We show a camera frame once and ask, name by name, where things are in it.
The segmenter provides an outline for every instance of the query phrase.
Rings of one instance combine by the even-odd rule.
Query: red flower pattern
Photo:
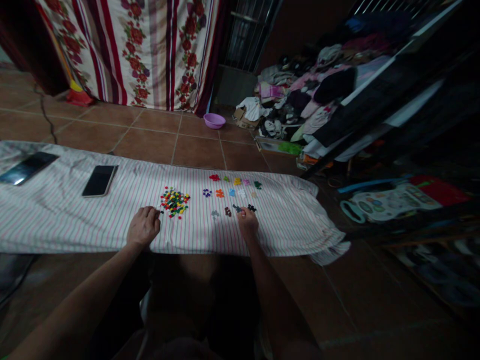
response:
[[[63,27],[68,30],[69,33],[74,34],[77,31],[77,28],[75,27],[75,25],[72,24],[70,20],[63,20],[61,23]]]
[[[62,5],[60,4],[60,0],[45,0],[45,4],[48,8],[60,15],[63,14]]]
[[[80,54],[80,44],[73,37],[64,36],[63,41],[66,47],[74,54]]]
[[[139,72],[141,70],[140,61],[136,57],[130,58],[130,66],[135,71]]]
[[[133,45],[131,42],[127,42],[125,47],[128,49],[128,51],[132,54],[135,53],[135,45]]]
[[[191,68],[196,67],[197,66],[197,54],[189,53],[188,54],[188,60],[186,61],[186,63]]]
[[[130,28],[130,36],[135,44],[142,45],[144,42],[144,35],[142,31],[133,26]]]
[[[136,2],[130,5],[130,10],[134,17],[139,17],[140,15],[142,15],[142,9]]]
[[[195,34],[196,30],[197,30],[197,18],[194,16],[189,16],[188,19],[186,20],[185,32],[188,35],[193,35]]]
[[[60,34],[58,40],[65,48],[65,52],[70,60],[70,66],[76,78],[85,90],[90,91],[86,75],[77,68],[78,64],[82,64],[83,62],[82,49],[87,48],[86,42],[77,32],[75,24],[70,20],[69,10],[61,0],[45,0],[45,4],[51,11],[58,14],[55,15],[56,17],[61,17],[61,25],[58,25],[58,22],[55,23],[55,31],[58,31]]]
[[[141,108],[146,107],[144,101],[150,95],[146,86],[150,77],[150,70],[145,67],[142,58],[138,55],[142,54],[141,50],[137,53],[138,47],[142,45],[146,37],[141,28],[141,24],[144,21],[141,17],[144,6],[144,1],[121,0],[121,7],[125,9],[125,12],[130,17],[130,20],[124,26],[124,32],[128,40],[125,42],[125,49],[122,52],[122,56],[130,64],[132,70],[131,76],[136,79],[136,85],[132,86],[134,97],[130,105]]]
[[[185,40],[182,44],[181,44],[181,47],[183,48],[183,50],[185,51],[188,51],[192,48],[192,43],[190,42],[190,40]]]
[[[180,27],[181,47],[185,51],[182,60],[185,64],[185,73],[182,76],[182,84],[175,90],[175,94],[180,101],[181,110],[191,108],[188,99],[192,92],[197,89],[195,81],[195,68],[199,65],[197,54],[191,52],[192,41],[197,38],[197,34],[206,26],[207,17],[205,15],[205,6],[202,0],[193,0],[187,3],[188,17],[185,25]]]
[[[146,98],[148,98],[149,93],[148,93],[147,89],[139,88],[138,89],[138,96],[140,96],[143,99],[146,99]]]

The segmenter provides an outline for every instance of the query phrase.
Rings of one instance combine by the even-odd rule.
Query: striped curtain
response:
[[[94,98],[193,112],[208,101],[221,0],[37,2],[75,80]]]

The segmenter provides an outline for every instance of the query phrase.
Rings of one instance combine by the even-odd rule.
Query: smartphone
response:
[[[22,185],[33,175],[46,168],[58,158],[59,156],[57,155],[38,151],[0,175],[0,182],[11,185]]]
[[[85,198],[102,197],[108,194],[112,179],[117,172],[117,165],[98,165],[93,169],[90,179],[81,194]]]

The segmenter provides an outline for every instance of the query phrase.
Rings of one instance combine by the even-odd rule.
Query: electrical cord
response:
[[[40,107],[41,107],[41,112],[42,112],[43,117],[45,118],[45,120],[50,124],[50,134],[51,134],[51,136],[52,136],[52,138],[53,138],[53,141],[54,141],[55,145],[58,145],[59,142],[58,142],[58,140],[57,140],[57,137],[55,136],[55,126],[54,126],[54,124],[50,121],[50,119],[49,119],[48,116],[47,116],[47,113],[45,112],[45,104],[44,104],[44,97],[45,97],[45,95],[42,94],[41,92],[37,91],[37,85],[38,85],[38,84],[35,83],[35,85],[33,86],[33,92],[34,92],[35,94],[40,95]]]

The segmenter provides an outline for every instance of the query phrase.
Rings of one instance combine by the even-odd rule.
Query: person's right hand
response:
[[[240,233],[243,239],[248,241],[257,235],[259,230],[259,221],[255,213],[246,207],[241,208],[241,212],[236,214],[238,218],[238,225],[240,226]]]
[[[153,206],[145,206],[138,209],[133,216],[126,242],[140,244],[143,247],[148,246],[160,231],[160,211]]]

